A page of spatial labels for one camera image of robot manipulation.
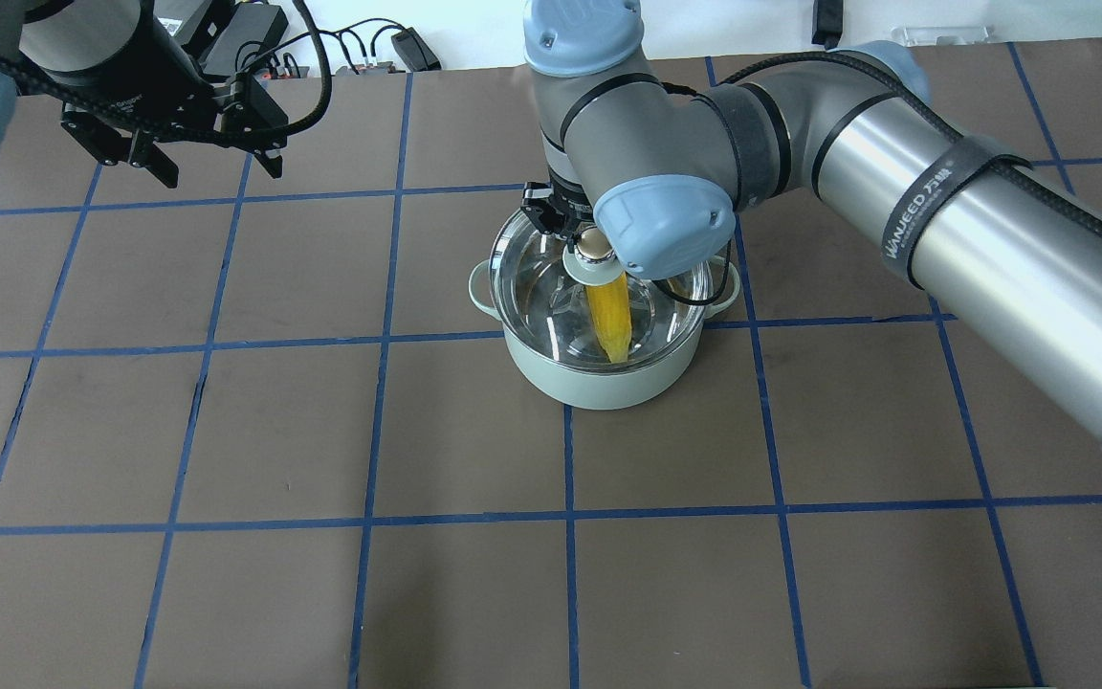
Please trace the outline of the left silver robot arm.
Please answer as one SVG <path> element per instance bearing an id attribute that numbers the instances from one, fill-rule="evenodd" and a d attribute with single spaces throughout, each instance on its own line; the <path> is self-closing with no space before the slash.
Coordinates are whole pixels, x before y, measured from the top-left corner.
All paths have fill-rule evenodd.
<path id="1" fill-rule="evenodd" d="M 22 93 L 62 104 L 61 129 L 102 165 L 140 168 L 168 189 L 165 143 L 210 143 L 283 171 L 287 114 L 249 67 L 210 76 L 196 43 L 210 19 L 170 19 L 159 1 L 0 1 L 0 149 Z"/>

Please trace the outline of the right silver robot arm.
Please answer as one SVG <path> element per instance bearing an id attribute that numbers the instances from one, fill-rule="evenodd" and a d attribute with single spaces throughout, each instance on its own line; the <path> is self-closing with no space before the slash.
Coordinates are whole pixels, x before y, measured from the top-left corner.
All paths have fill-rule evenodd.
<path id="1" fill-rule="evenodd" d="M 674 278 L 808 189 L 1102 445 L 1102 215 L 934 114 L 903 45 L 784 54 L 674 103 L 642 36 L 637 1 L 523 8 L 551 232 Z"/>

